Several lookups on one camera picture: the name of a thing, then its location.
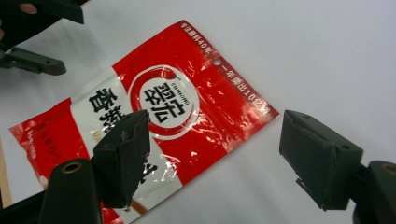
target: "food packet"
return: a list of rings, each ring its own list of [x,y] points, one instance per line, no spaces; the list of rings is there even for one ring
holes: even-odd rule
[[[103,209],[105,223],[134,221],[278,115],[191,24],[179,21],[76,95],[10,130],[45,187],[55,166],[91,158],[124,115],[141,109],[150,117],[145,171],[133,209]]]

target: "shiny plastic packaging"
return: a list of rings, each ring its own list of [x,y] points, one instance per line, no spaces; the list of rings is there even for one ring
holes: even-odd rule
[[[90,158],[120,118],[141,109],[150,116],[145,172],[133,209],[104,209],[106,223],[132,222],[278,115],[193,26],[180,21],[77,95],[10,130],[45,186],[56,165]]]

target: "red plastic bag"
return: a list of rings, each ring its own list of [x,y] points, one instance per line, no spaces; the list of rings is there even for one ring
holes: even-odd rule
[[[169,26],[77,95],[10,130],[45,186],[51,170],[93,147],[125,114],[147,109],[151,152],[129,223],[182,188],[278,113],[189,23]]]

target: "black plastic mount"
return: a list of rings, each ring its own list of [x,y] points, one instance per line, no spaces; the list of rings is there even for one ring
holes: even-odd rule
[[[102,223],[99,202],[126,208],[149,155],[149,113],[124,116],[93,150],[92,159],[56,166],[46,191],[0,210],[1,223]]]
[[[53,76],[59,76],[66,72],[64,62],[60,60],[15,47],[8,54],[0,50],[0,67],[20,68],[33,73],[45,73]]]
[[[126,115],[93,149],[92,162],[104,207],[126,208],[149,155],[149,113]]]
[[[0,0],[1,29],[5,33],[1,40],[2,50],[8,51],[32,36],[41,33],[60,18],[83,23],[81,5],[87,1]],[[32,3],[38,12],[34,15],[22,13],[19,9],[19,3]]]
[[[361,148],[311,116],[286,110],[279,152],[320,208],[347,208],[347,179],[359,170]]]
[[[309,115],[285,111],[280,154],[297,183],[324,210],[356,204],[355,224],[396,223],[396,164],[360,164],[363,150]]]

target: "snack package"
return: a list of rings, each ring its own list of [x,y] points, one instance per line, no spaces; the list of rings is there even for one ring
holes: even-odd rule
[[[92,157],[120,118],[141,109],[150,116],[145,172],[133,209],[104,209],[105,223],[132,222],[278,115],[192,25],[180,21],[75,96],[10,130],[45,187],[56,165]]]

